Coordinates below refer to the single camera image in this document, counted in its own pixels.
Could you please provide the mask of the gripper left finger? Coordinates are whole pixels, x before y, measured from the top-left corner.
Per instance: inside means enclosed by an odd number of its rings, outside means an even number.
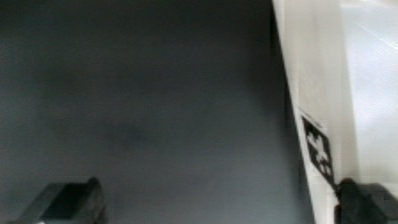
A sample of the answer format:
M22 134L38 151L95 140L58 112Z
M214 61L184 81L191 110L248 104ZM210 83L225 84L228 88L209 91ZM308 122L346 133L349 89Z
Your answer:
M97 177L86 182L47 185L17 224L109 224L104 188Z

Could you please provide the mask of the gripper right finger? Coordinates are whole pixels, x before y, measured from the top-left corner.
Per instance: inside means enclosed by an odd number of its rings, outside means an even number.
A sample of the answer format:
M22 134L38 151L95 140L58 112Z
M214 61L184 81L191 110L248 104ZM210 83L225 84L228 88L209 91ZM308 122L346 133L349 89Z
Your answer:
M337 188L335 224L398 224L398 198L379 183L347 178Z

